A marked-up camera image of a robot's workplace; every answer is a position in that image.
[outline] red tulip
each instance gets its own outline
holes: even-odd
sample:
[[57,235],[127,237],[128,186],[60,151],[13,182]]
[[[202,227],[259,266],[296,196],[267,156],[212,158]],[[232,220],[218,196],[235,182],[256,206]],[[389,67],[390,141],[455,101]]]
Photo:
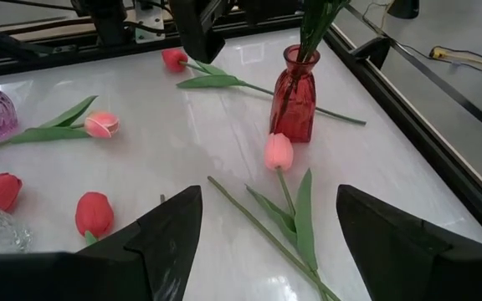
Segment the red tulip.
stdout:
[[284,134],[269,134],[264,154],[265,166],[270,170],[280,167],[289,170],[293,164],[293,146]]
[[22,181],[7,172],[0,174],[0,209],[11,212],[22,188]]
[[120,127],[118,117],[110,112],[96,111],[85,118],[87,134],[96,138],[111,138]]
[[182,72],[185,64],[180,64],[180,62],[186,63],[189,60],[187,55],[179,49],[165,49],[161,52],[161,56],[167,69],[174,73]]
[[107,196],[99,192],[85,193],[77,203],[75,225],[81,235],[89,231],[95,237],[107,234],[113,227],[115,213]]

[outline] table surface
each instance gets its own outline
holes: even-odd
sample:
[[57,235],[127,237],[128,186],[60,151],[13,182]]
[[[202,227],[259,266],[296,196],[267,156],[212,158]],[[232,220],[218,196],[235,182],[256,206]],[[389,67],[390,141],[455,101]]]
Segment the table surface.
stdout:
[[[231,39],[214,64],[250,83],[274,85],[288,30]],[[395,207],[482,242],[482,227],[405,135],[325,44],[314,69],[318,106],[367,121],[365,127],[315,118],[312,142],[295,145],[286,181],[295,193],[313,180],[320,275],[342,300],[369,300],[336,215],[336,189],[351,184]],[[317,300],[314,287],[207,180],[224,184],[285,242],[244,183],[281,207],[279,183],[263,164],[270,97],[247,89],[177,89],[196,72],[169,74],[159,52],[0,77],[23,128],[40,125],[86,96],[92,110],[120,116],[110,140],[66,140],[0,149],[0,172],[23,180],[14,216],[33,231],[32,251],[85,247],[74,224],[87,191],[105,193],[121,229],[187,186],[203,189],[200,243],[186,300]]]

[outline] green leaf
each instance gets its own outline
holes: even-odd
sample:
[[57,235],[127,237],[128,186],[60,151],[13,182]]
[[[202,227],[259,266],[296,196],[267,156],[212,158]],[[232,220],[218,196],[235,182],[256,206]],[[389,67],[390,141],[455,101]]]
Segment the green leaf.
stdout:
[[224,72],[224,70],[219,69],[219,68],[217,68],[213,65],[205,64],[205,63],[198,62],[198,61],[196,61],[196,62],[198,64],[198,66],[200,66],[202,69],[206,70],[211,75],[227,75],[226,72]]
[[278,226],[285,238],[287,238],[292,245],[296,246],[297,234],[295,233],[295,222],[293,221],[293,217],[283,212],[282,209],[278,208],[273,202],[269,201],[267,197],[262,196],[250,186],[246,184],[245,186],[258,204],[265,210],[267,215]]
[[21,144],[28,142],[79,139],[89,137],[90,135],[82,129],[70,129],[60,127],[30,128],[26,129],[22,134],[15,135],[13,138],[10,139],[10,143]]
[[98,242],[98,238],[96,238],[90,231],[85,231],[85,241],[87,242],[87,246],[90,246],[91,244]]
[[206,75],[188,79],[177,84],[178,88],[221,88],[242,85],[239,79],[232,75]]
[[77,120],[89,108],[90,104],[92,104],[94,99],[96,99],[97,97],[98,97],[97,95],[87,97],[85,100],[73,106],[63,114],[59,115],[59,117],[51,121],[48,121],[39,127],[47,128],[47,127],[53,127],[53,126],[72,125],[72,123],[74,123],[74,121]]
[[311,171],[306,171],[300,182],[296,200],[295,228],[297,229],[297,252],[312,271],[317,270],[315,258],[314,228],[311,223]]

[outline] artificial tulip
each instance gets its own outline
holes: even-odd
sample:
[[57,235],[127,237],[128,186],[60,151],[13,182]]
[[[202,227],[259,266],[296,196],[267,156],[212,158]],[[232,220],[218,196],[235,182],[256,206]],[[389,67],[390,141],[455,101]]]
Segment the artificial tulip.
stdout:
[[0,209],[11,212],[22,188],[22,181],[9,173],[0,174]]
[[116,115],[110,112],[96,111],[90,113],[84,123],[87,134],[96,138],[111,138],[119,129]]
[[265,145],[265,166],[274,171],[281,168],[287,171],[293,164],[293,146],[284,134],[269,134]]
[[285,184],[284,174],[282,173],[282,171],[289,170],[293,164],[293,146],[290,139],[282,133],[269,134],[267,144],[265,144],[264,161],[267,168],[276,171],[291,215],[295,216],[295,207],[293,206],[290,190]]
[[79,199],[75,225],[82,236],[88,231],[94,237],[102,237],[111,230],[114,220],[115,213],[104,194],[87,192]]
[[181,62],[186,63],[189,60],[187,55],[178,49],[165,49],[161,52],[161,56],[167,69],[174,73],[182,72],[186,65]]

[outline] pink flower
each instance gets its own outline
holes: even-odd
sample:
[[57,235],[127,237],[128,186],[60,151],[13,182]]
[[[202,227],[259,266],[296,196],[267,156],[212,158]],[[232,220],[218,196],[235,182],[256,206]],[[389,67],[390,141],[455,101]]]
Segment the pink flower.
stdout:
[[109,112],[92,112],[85,119],[85,130],[96,138],[111,138],[118,128],[118,117]]
[[182,72],[185,69],[185,65],[180,64],[180,62],[189,60],[187,55],[178,49],[165,49],[161,52],[161,56],[167,69],[174,73]]
[[95,237],[107,234],[113,227],[115,213],[107,196],[99,192],[85,193],[77,203],[75,226],[81,235],[88,231]]
[[0,209],[11,212],[22,188],[22,181],[9,173],[0,174]]
[[264,154],[265,166],[270,170],[280,167],[289,170],[293,164],[293,146],[284,134],[269,134]]

